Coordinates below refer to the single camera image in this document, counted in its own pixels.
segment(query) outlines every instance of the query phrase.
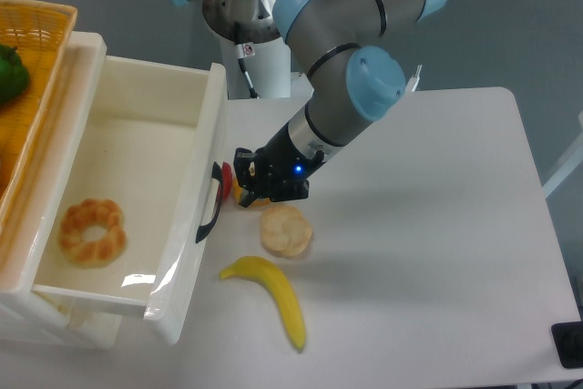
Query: donut-shaped bread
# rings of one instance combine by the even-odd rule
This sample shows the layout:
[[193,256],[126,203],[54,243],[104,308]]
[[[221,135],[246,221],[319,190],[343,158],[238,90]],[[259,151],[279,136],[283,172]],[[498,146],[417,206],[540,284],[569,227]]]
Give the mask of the donut-shaped bread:
[[[78,266],[97,268],[112,262],[126,247],[123,213],[113,200],[84,200],[69,207],[61,220],[58,244]],[[97,225],[106,232],[96,241],[85,241],[83,231]]]

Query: round bread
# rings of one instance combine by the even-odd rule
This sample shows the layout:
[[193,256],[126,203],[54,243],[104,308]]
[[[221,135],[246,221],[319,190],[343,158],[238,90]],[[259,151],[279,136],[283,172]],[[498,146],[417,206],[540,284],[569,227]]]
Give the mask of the round bread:
[[291,205],[266,209],[260,218],[261,244],[284,257],[301,254],[312,237],[312,226],[302,212]]
[[[61,220],[57,241],[65,256],[78,266],[96,268],[111,263],[126,247],[123,213],[113,200],[84,200],[69,207]],[[85,241],[83,231],[100,226],[105,235]]]

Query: green bell pepper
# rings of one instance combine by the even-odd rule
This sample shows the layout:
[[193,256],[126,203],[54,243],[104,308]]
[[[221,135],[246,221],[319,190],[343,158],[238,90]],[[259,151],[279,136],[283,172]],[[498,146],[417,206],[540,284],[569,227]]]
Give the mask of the green bell pepper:
[[30,82],[16,47],[0,45],[0,104],[21,95]]

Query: white cabinet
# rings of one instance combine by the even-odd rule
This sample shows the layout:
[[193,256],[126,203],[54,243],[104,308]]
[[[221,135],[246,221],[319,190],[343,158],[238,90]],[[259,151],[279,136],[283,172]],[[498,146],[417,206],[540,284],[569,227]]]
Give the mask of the white cabinet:
[[[0,235],[0,339],[109,347],[131,316],[178,340],[206,242],[197,231],[220,206],[226,100],[222,66],[106,56],[101,36],[73,33]],[[102,268],[72,264],[56,242],[66,209],[87,198],[124,212],[127,247]]]

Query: gray wall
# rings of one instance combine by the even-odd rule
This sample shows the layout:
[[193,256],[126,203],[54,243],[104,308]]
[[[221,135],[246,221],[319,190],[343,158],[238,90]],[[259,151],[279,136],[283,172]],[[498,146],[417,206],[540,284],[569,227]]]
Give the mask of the gray wall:
[[[47,0],[75,5],[77,30],[98,32],[108,53],[187,67],[220,62],[200,2]],[[450,0],[445,10],[380,43],[423,89],[502,86],[514,92],[541,180],[580,132],[581,0]],[[583,272],[583,169],[549,200],[569,273]]]

